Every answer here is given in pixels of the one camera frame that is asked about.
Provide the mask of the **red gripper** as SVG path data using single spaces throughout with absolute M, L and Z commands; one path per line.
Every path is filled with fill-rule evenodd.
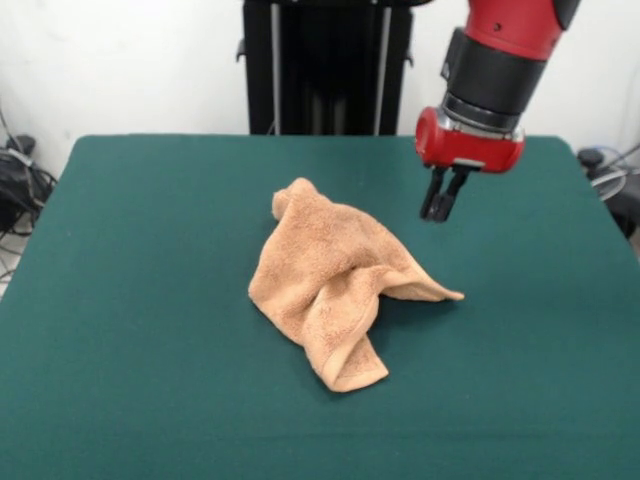
M 513 168 L 525 146 L 524 130 L 496 133 L 453 120 L 440 107 L 426 107 L 415 129 L 416 152 L 432 168 L 431 180 L 420 209 L 423 220 L 445 222 L 457 195 L 467 181 L 468 171 L 455 171 L 440 194 L 445 168 L 464 165 L 479 171 L 501 174 Z

